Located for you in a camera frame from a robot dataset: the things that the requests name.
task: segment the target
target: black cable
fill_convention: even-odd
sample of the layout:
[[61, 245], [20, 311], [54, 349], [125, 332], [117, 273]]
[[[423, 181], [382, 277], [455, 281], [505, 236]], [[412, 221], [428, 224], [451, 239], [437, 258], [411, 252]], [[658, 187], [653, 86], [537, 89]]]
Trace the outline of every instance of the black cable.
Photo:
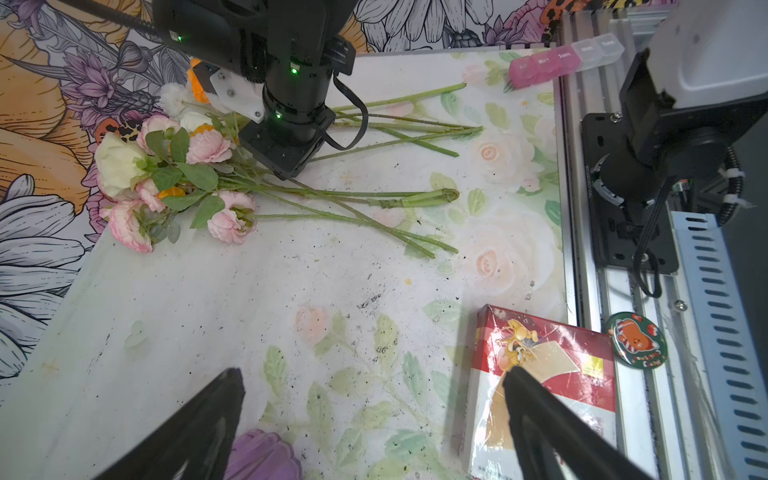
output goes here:
[[[725, 157], [725, 168], [726, 170], [731, 168], [741, 170], [741, 166], [739, 165], [739, 158], [736, 156], [736, 152], [733, 151], [733, 147], [728, 147], [728, 155]], [[729, 195], [736, 195], [737, 197], [741, 198], [743, 190], [744, 177], [737, 176], [728, 179], [727, 193]], [[723, 202], [723, 205], [720, 206], [720, 211], [717, 212], [717, 226], [722, 227], [728, 223], [728, 220], [730, 220], [733, 217], [733, 214], [736, 212], [736, 208], [737, 205], [735, 203]]]
[[141, 18], [133, 17], [127, 13], [120, 12], [114, 8], [109, 8], [106, 5], [102, 5], [95, 0], [61, 0], [65, 4], [81, 10], [86, 13], [90, 13], [99, 18], [103, 18], [109, 22], [123, 25], [124, 27], [132, 28], [136, 31], [140, 31], [147, 35], [156, 35], [157, 29], [149, 22], [145, 22]]
[[[659, 263], [656, 256], [648, 249], [648, 243], [650, 238], [656, 231], [656, 223], [659, 221], [659, 216], [664, 208], [667, 206], [667, 198], [672, 191], [672, 186], [677, 183], [677, 177], [668, 177], [664, 181], [664, 185], [661, 186], [659, 194], [656, 196], [654, 203], [654, 209], [650, 211], [650, 216], [643, 225], [643, 230], [640, 233], [640, 239], [637, 241], [637, 247], [635, 248], [634, 255], [632, 256], [632, 275], [634, 276], [637, 285], [640, 286], [643, 293], [652, 297], [659, 298], [661, 296], [661, 279], [659, 275]], [[648, 263], [651, 269], [654, 271], [654, 291], [651, 292], [648, 289], [648, 285], [643, 279], [642, 272], [640, 270], [643, 264], [643, 253], [648, 255]]]
[[335, 140], [331, 138], [330, 135], [328, 135], [328, 132], [321, 131], [320, 135], [323, 136], [323, 139], [328, 142], [328, 145], [331, 147], [337, 149], [337, 150], [349, 150], [350, 148], [357, 145], [357, 142], [360, 141], [362, 136], [366, 134], [366, 130], [368, 129], [368, 108], [366, 107], [366, 104], [360, 100], [357, 95], [355, 95], [355, 92], [349, 89], [346, 85], [344, 85], [341, 80], [339, 80], [339, 72], [334, 71], [333, 72], [333, 84], [336, 86], [336, 88], [339, 89], [339, 91], [344, 94], [345, 97], [349, 99], [349, 101], [352, 102], [353, 105], [355, 105], [362, 114], [362, 123], [360, 125], [360, 130], [357, 132], [357, 135], [355, 136], [355, 139], [352, 140], [352, 143], [347, 145], [346, 147], [342, 147], [339, 145]]

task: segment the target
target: green leaf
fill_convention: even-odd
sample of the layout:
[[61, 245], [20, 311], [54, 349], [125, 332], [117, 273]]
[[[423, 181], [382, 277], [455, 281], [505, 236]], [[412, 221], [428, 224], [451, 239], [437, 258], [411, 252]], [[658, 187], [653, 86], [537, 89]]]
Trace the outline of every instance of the green leaf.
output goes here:
[[408, 465], [397, 458], [383, 458], [368, 470], [368, 480], [400, 480], [408, 473]]
[[176, 167], [162, 167], [152, 173], [152, 181], [159, 191], [168, 190], [179, 183], [181, 175], [181, 170]]
[[178, 164], [181, 172], [201, 190], [214, 191], [219, 187], [219, 175], [208, 165]]
[[463, 225], [466, 221], [466, 217], [458, 208], [452, 208], [448, 210], [448, 218], [454, 221], [458, 225]]
[[321, 356], [328, 353], [333, 346], [336, 345], [336, 340], [331, 337], [331, 335], [326, 335], [326, 337], [322, 340], [320, 340], [315, 345], [315, 357], [320, 358]]
[[462, 306], [454, 300], [435, 300], [427, 303], [422, 312], [443, 328], [449, 328], [458, 324], [462, 318]]
[[453, 93], [452, 91], [447, 91], [444, 94], [440, 94], [440, 103], [442, 103], [442, 107], [445, 109], [445, 111], [448, 112], [449, 115], [452, 117], [455, 117], [458, 113], [458, 95]]
[[276, 423], [276, 421], [277, 421], [277, 410], [275, 410], [275, 406], [272, 405], [272, 402], [267, 402], [266, 407], [264, 408], [264, 413], [261, 414], [261, 418], [259, 419], [259, 422]]
[[334, 373], [328, 386], [334, 392], [346, 396], [363, 394], [373, 382], [373, 377], [358, 369], [345, 368]]
[[488, 114], [488, 118], [491, 119], [491, 123], [495, 126], [501, 129], [509, 127], [507, 111], [503, 107], [499, 107], [494, 103], [487, 103], [485, 104], [485, 113]]
[[554, 163], [552, 160], [550, 160], [549, 157], [547, 157], [547, 154], [541, 151], [541, 149], [539, 149], [539, 147], [536, 145], [533, 146], [533, 152], [533, 161], [535, 163], [544, 165], [545, 167]]
[[168, 241], [176, 243], [181, 235], [181, 227], [176, 223], [176, 220], [171, 220], [166, 229], [166, 235], [168, 235]]
[[168, 160], [168, 150], [165, 147], [165, 136], [162, 131], [151, 131], [144, 137], [147, 142], [147, 148], [152, 150], [155, 155], [162, 160]]
[[554, 93], [551, 91], [545, 91], [543, 93], [540, 93], [536, 95], [536, 98], [542, 103], [546, 105], [554, 105]]
[[458, 386], [443, 372], [432, 372], [432, 390], [440, 398], [442, 404], [453, 409], [458, 394]]
[[205, 197], [205, 199], [200, 202], [200, 206], [197, 208], [197, 212], [194, 214], [190, 228], [207, 227], [208, 220], [210, 220], [215, 214], [218, 214], [224, 210], [225, 207], [226, 205], [224, 204], [224, 200], [221, 200], [221, 198], [217, 195], [210, 195], [209, 197]]
[[467, 195], [467, 208], [469, 214], [473, 217], [478, 217], [482, 208], [485, 206], [485, 194], [479, 188], [475, 188], [469, 195]]
[[432, 185], [433, 190], [440, 190], [441, 188], [458, 190], [456, 182], [454, 182], [453, 179], [446, 177], [439, 172], [432, 172], [432, 175], [429, 176], [429, 184]]
[[410, 352], [402, 358], [402, 379], [416, 402], [424, 405], [424, 372], [419, 359]]
[[279, 397], [283, 393], [283, 385], [286, 382], [286, 359], [283, 352], [274, 345], [266, 351], [266, 358], [262, 367], [266, 382], [272, 387], [275, 396]]
[[392, 373], [397, 363], [397, 338], [400, 331], [397, 325], [387, 315], [380, 315], [376, 321], [376, 333], [373, 335], [373, 345], [376, 348], [376, 361], [382, 370]]
[[326, 390], [317, 382], [312, 382], [306, 397], [306, 413], [310, 418], [310, 436], [321, 450], [327, 451], [330, 447], [333, 407]]
[[520, 115], [520, 122], [523, 123], [523, 128], [531, 135], [536, 135], [536, 124], [539, 117], [534, 115]]
[[170, 155], [179, 164], [186, 163], [187, 152], [190, 150], [190, 135], [181, 128], [170, 140]]
[[503, 51], [503, 52], [500, 52], [498, 56], [501, 57], [503, 61], [506, 61], [508, 63], [520, 58], [520, 55], [514, 53], [513, 51]]
[[184, 195], [183, 197], [165, 197], [161, 201], [174, 212], [181, 212], [195, 205], [198, 201], [200, 201], [201, 198], [205, 197], [206, 195], [207, 193], [202, 190], [195, 190], [191, 194]]
[[379, 402], [363, 406], [352, 418], [352, 425], [361, 430], [383, 429], [392, 417], [392, 403]]
[[346, 338], [346, 318], [341, 312], [336, 312], [331, 319], [331, 330], [342, 339]]
[[362, 454], [362, 433], [358, 429], [347, 429], [336, 445], [336, 466], [354, 465]]
[[482, 117], [480, 116], [480, 112], [468, 105], [464, 107], [464, 116], [476, 124], [482, 124]]
[[427, 436], [425, 434], [412, 430], [399, 430], [386, 441], [384, 452], [388, 457], [407, 462], [414, 455], [419, 455], [424, 451], [426, 446]]
[[543, 179], [544, 181], [553, 185], [560, 184], [560, 174], [557, 171], [549, 172], [548, 174], [543, 176]]
[[561, 223], [560, 202], [556, 202], [554, 200], [547, 200], [547, 202], [544, 204], [544, 211], [547, 213], [547, 217], [549, 217], [549, 220], [552, 220], [552, 223], [554, 223], [557, 226], [560, 226], [560, 223]]

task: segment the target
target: white rose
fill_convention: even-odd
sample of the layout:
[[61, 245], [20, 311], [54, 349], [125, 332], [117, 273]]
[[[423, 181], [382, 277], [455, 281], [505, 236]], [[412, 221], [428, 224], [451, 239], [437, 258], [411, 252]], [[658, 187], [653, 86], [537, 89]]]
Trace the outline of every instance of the white rose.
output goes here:
[[469, 296], [480, 303], [561, 320], [562, 252], [544, 218], [520, 207], [471, 217], [469, 222], [451, 242], [459, 251], [452, 269], [464, 280]]
[[558, 141], [554, 135], [554, 118], [545, 115], [538, 119], [534, 127], [534, 134], [541, 142], [541, 149], [550, 156], [550, 160], [556, 161], [558, 154]]
[[201, 125], [213, 125], [214, 121], [210, 117], [201, 114], [199, 111], [188, 111], [181, 116], [179, 120], [184, 130], [190, 134], [194, 132]]
[[130, 190], [132, 182], [147, 173], [137, 167], [134, 160], [145, 157], [146, 154], [136, 142], [124, 142], [117, 135], [107, 132], [94, 155], [101, 192], [115, 198]]
[[525, 137], [487, 133], [473, 145], [472, 156], [485, 179], [507, 190], [539, 190], [537, 174], [544, 170], [533, 162], [534, 148]]

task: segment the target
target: metal frame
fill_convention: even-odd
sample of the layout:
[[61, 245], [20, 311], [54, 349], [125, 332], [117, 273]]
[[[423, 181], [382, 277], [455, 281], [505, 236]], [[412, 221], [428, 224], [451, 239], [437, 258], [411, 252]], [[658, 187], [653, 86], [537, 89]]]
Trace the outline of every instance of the metal frame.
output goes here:
[[[618, 448], [646, 473], [657, 478], [725, 478], [727, 461], [717, 455], [716, 423], [707, 411], [711, 392], [707, 374], [699, 360], [702, 352], [693, 312], [675, 305], [687, 302], [688, 288], [683, 275], [664, 276], [664, 295], [646, 297], [629, 272], [597, 268], [594, 263], [589, 191], [581, 150], [581, 119], [592, 112], [620, 111], [619, 89], [636, 54], [643, 48], [668, 7], [598, 10], [564, 14], [558, 44], [614, 33], [625, 47], [623, 57], [612, 65], [560, 78], [555, 83], [558, 101], [558, 164], [566, 247], [573, 259], [566, 259], [566, 291], [578, 325], [601, 331], [611, 314], [634, 311], [644, 314], [667, 335], [670, 355], [661, 367], [642, 371], [617, 362], [617, 444]], [[702, 402], [691, 402], [691, 398]]]

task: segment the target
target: floral tablecloth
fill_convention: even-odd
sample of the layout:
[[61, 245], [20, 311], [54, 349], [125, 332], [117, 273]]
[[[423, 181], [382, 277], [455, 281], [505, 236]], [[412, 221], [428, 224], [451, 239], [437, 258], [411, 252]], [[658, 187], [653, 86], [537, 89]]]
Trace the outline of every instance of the floral tablecloth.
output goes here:
[[[485, 130], [436, 141], [458, 157], [399, 145], [300, 176], [316, 188], [458, 189], [445, 207], [371, 210], [457, 255], [428, 260], [326, 220], [261, 220], [241, 247], [185, 230], [148, 255], [106, 233], [0, 410], [2, 476], [91, 477], [237, 366], [239, 431], [280, 433], [305, 478], [461, 478], [475, 312], [497, 303], [564, 320], [553, 94], [550, 84], [510, 89], [515, 55], [358, 58], [348, 85], [364, 101], [468, 84], [382, 113]], [[346, 101], [334, 91], [328, 103]], [[363, 143], [385, 139], [370, 132]]]

